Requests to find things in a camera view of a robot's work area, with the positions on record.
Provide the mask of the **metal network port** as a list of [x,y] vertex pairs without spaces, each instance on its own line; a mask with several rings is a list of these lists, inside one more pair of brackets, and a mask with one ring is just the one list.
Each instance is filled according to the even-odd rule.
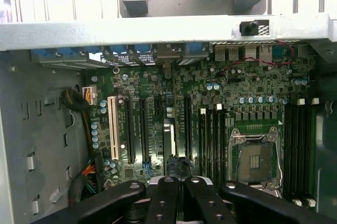
[[261,45],[259,46],[259,59],[265,62],[272,61],[272,46]]

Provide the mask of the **black case switch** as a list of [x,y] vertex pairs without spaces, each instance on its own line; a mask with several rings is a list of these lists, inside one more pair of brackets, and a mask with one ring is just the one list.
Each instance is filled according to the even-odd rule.
[[254,20],[241,22],[239,31],[242,36],[269,35],[269,20]]

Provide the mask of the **open black PC case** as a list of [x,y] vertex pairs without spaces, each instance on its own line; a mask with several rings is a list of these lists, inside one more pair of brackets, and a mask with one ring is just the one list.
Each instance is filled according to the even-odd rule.
[[[240,23],[254,20],[269,20],[269,35],[242,36]],[[0,24],[0,224],[30,224],[107,190],[87,187],[97,183],[89,173],[100,159],[82,94],[87,70],[112,63],[142,67],[135,44],[151,44],[152,52],[156,44],[172,44],[182,58],[190,42],[208,43],[208,52],[216,46],[304,46],[316,56],[317,205],[304,208],[337,220],[337,18],[316,13]],[[111,45],[127,45],[128,53],[115,56]],[[88,56],[64,57],[66,47],[84,48]],[[39,49],[47,48],[57,58],[40,57]],[[184,180],[176,224],[204,224],[185,217]],[[132,206],[132,222],[113,224],[144,224],[137,218],[146,209],[144,203]]]

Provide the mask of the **green motherboard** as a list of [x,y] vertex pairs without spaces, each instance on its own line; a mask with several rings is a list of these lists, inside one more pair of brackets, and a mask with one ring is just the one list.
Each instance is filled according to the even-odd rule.
[[[304,144],[304,109],[318,105],[315,92],[316,56],[304,46],[289,47],[292,57],[259,59],[244,57],[239,48],[239,60],[215,61],[214,48],[205,60],[173,69],[176,155],[180,160],[177,177],[209,178],[208,110],[227,110],[228,158],[227,180],[235,180],[285,199],[284,186],[284,106],[302,108],[302,143]],[[164,101],[163,73],[155,66],[152,52],[142,55],[142,67],[124,68],[112,63],[110,69],[87,70],[85,87],[96,86],[97,104],[90,105],[88,120],[93,152],[99,155],[97,168],[89,175],[97,175],[97,183],[89,183],[92,193],[108,189],[128,180],[149,184],[157,176],[167,175],[164,161]],[[119,123],[119,160],[112,159],[107,98],[117,97]],[[191,98],[192,160],[186,157],[184,97]],[[142,162],[139,100],[147,102],[148,149],[150,162]],[[154,98],[162,101],[162,115],[154,115]],[[129,164],[125,134],[124,103],[130,99],[133,108],[135,163]],[[219,148],[220,158],[222,144]],[[219,172],[219,187],[222,182]]]

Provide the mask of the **RAM slot with white latches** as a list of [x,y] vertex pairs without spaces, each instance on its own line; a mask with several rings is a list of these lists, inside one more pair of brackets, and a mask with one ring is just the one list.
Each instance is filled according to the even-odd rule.
[[317,205],[315,182],[315,156],[316,156],[316,105],[308,105],[306,109],[307,147],[306,147],[306,198],[309,208]]
[[295,199],[298,205],[302,205],[302,190],[303,190],[303,148],[302,143],[302,108],[303,106],[294,105],[291,109],[291,118],[293,119],[291,123],[292,129],[292,180],[291,180],[291,191],[292,199]]
[[220,133],[220,126],[219,121],[221,119],[221,111],[220,110],[213,110],[213,182],[215,185],[219,182],[219,160],[220,158],[220,151],[219,148],[221,146],[221,133]]

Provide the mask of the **long expansion slot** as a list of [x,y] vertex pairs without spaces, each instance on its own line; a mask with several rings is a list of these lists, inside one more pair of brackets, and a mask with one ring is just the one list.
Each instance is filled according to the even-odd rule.
[[147,102],[145,98],[139,100],[140,108],[140,132],[141,132],[141,148],[142,162],[150,162],[150,154],[148,149],[148,120],[147,120]]
[[186,157],[192,160],[192,112],[191,98],[184,97],[184,125],[185,125],[185,150]]
[[124,103],[124,114],[125,114],[125,134],[127,143],[127,158],[129,164],[135,163],[135,147],[134,147],[134,125],[133,125],[133,114],[132,114],[132,102],[130,99],[126,100]]

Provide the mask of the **metal port block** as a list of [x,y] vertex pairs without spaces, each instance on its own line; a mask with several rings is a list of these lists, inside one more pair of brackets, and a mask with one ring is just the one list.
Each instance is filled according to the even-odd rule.
[[257,57],[257,47],[256,46],[245,46],[244,47],[244,57],[247,60],[255,61]]

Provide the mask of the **white expansion slot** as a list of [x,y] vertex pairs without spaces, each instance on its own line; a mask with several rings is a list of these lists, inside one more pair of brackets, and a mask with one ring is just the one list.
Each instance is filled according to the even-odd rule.
[[110,130],[110,146],[112,159],[119,160],[119,123],[117,111],[117,97],[107,98],[108,123]]

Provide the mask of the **RAM slot with black latches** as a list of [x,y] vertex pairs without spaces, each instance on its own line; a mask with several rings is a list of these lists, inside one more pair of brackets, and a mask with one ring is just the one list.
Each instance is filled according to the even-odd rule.
[[303,193],[304,198],[308,198],[310,194],[310,142],[311,142],[311,108],[305,106],[304,109],[304,181],[303,181]]
[[209,178],[214,180],[213,171],[213,110],[208,110],[207,112],[208,127],[209,127],[209,140],[208,140],[208,156],[209,156]]
[[227,110],[223,110],[221,113],[221,144],[222,144],[222,152],[221,152],[221,179],[222,182],[227,180],[228,167],[227,167],[227,158],[228,158],[228,126],[227,126]]
[[284,106],[284,186],[286,200],[291,198],[291,105]]

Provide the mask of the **short black expansion slot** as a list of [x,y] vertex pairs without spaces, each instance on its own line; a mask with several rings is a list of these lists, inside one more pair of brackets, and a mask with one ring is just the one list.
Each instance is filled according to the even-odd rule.
[[162,101],[160,98],[154,98],[154,115],[155,117],[162,115]]

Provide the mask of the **white power connector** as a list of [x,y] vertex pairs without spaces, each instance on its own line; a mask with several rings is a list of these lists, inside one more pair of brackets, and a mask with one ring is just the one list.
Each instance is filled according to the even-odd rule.
[[97,104],[97,88],[96,86],[86,86],[82,88],[83,98],[88,102],[89,105]]

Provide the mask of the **metal slot cover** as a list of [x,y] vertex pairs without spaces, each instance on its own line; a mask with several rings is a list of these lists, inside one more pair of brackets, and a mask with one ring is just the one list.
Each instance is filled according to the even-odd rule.
[[206,58],[207,58],[206,55],[185,55],[181,59],[179,59],[176,64],[178,66],[186,66],[197,63],[199,61],[203,61]]

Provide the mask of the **blue card retention clip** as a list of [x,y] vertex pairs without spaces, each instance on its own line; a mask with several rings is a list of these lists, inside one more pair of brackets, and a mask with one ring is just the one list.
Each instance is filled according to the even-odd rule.
[[56,50],[52,48],[39,49],[39,56],[45,58],[46,60],[57,58]]
[[193,57],[199,57],[208,56],[208,43],[201,43],[201,42],[190,42],[187,43],[185,46],[185,54],[186,56],[193,56]]
[[135,44],[134,49],[140,55],[150,55],[152,53],[151,44]]
[[88,52],[81,47],[66,47],[62,49],[64,57],[87,57]]
[[128,53],[127,45],[111,45],[110,51],[115,56],[121,56]]

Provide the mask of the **teal port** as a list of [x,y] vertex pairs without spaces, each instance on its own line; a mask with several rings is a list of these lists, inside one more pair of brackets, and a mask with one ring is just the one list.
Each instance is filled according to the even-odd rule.
[[284,57],[292,57],[292,50],[288,46],[275,45],[272,47],[273,59],[282,59]]

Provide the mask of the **metal USB port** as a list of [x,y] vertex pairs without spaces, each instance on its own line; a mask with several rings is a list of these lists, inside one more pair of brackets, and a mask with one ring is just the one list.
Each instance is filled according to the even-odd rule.
[[229,61],[239,60],[239,48],[238,47],[230,47],[228,51],[229,51]]
[[226,61],[226,48],[225,47],[215,47],[214,49],[215,61],[224,62]]

